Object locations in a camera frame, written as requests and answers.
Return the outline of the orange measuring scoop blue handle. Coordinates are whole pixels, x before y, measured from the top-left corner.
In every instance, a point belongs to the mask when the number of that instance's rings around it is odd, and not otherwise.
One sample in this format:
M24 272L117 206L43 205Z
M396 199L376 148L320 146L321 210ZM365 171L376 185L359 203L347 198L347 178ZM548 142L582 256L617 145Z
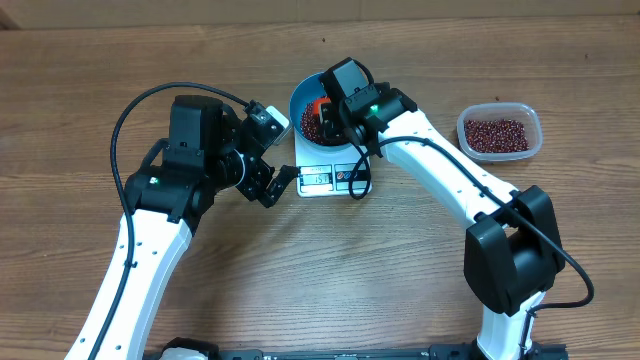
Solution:
M324 104L330 104L331 100L327 96L319 97L312 102L312 116L321 118L322 106Z

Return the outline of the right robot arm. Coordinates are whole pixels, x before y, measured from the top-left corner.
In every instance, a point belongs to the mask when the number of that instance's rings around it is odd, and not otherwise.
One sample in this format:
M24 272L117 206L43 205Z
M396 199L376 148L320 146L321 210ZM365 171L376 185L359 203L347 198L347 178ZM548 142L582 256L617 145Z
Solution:
M375 82L357 60L344 59L319 81L337 128L411 174L465 229L464 277L483 305L475 356L529 358L533 310L565 266L550 197L487 173L440 135L413 100Z

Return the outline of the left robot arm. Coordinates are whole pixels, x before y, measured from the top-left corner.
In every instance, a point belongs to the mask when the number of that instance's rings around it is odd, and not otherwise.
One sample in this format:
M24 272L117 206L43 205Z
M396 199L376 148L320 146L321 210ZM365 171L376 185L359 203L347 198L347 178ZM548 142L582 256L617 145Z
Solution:
M240 119L219 99L176 96L169 134L123 184L116 248L70 359L140 359L167 283L217 193L237 189L273 206L298 175L262 158L291 128L275 107L252 101Z

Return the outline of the red beans in bowl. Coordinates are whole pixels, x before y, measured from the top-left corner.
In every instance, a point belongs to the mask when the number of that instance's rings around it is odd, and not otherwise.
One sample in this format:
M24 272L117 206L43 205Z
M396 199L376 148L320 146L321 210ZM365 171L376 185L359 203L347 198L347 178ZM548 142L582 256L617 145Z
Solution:
M319 119L317 117L312 116L312 102L309 102L302 115L300 120L300 129L302 135L311 142L321 145L321 146L341 146L346 143L324 143L319 135Z

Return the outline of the white digital kitchen scale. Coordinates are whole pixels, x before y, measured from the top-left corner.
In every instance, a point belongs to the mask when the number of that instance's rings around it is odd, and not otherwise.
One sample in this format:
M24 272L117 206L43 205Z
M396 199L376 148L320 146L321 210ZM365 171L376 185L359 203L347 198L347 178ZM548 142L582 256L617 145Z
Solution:
M299 168L296 182L300 197L349 195L349 181L353 193L361 195L367 188L366 165L354 169L360 155L351 145L322 146L295 133L295 162Z

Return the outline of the blue metal bowl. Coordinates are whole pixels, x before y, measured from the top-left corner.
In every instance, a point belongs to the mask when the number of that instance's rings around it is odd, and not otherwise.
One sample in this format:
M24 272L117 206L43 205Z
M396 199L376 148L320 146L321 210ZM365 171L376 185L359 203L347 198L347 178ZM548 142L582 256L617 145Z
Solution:
M351 147L351 143L346 143L341 146L321 146L307 140L301 133L300 120L301 115L309 102L323 96L327 96L326 92L319 81L320 73L313 74L300 82L293 91L289 102L289 115L294 125L295 132L299 135L303 142L311 145L312 147L319 148L322 151L339 151Z

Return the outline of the clear plastic bean container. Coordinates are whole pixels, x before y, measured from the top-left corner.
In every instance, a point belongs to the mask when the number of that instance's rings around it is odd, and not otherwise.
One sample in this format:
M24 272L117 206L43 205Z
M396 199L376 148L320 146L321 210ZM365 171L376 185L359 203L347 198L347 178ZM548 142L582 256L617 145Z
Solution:
M491 121L512 119L524 125L529 149L512 153L479 153L471 149L465 139L465 120ZM519 161L534 156L543 144L543 133L537 113L528 105L516 102L487 103L473 105L465 109L457 121L457 135L460 149L471 159L481 163Z

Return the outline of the red beans in container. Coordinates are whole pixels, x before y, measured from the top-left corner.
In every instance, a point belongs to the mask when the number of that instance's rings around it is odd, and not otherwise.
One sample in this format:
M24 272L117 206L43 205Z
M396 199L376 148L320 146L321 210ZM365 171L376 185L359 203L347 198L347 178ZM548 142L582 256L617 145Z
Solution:
M512 153L529 149L524 125L512 119L465 120L465 139L479 153Z

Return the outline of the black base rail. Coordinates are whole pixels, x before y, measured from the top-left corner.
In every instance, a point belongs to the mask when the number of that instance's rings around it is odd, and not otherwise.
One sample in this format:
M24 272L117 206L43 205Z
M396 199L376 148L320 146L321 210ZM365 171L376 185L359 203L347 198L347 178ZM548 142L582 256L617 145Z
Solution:
M328 351L261 351L220 350L220 360L470 360L485 359L472 344L439 344L427 348L328 350Z

